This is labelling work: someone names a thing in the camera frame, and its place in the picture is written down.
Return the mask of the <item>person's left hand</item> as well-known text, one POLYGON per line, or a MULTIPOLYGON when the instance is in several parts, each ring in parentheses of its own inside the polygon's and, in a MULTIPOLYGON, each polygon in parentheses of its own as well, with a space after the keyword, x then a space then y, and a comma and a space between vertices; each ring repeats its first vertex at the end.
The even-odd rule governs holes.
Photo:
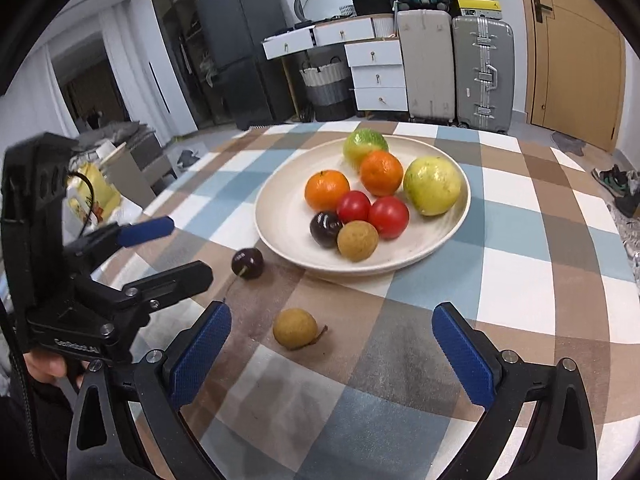
POLYGON ((35 348, 23 354, 29 372, 37 382, 54 385, 68 377, 67 363, 59 354, 43 348, 35 348))

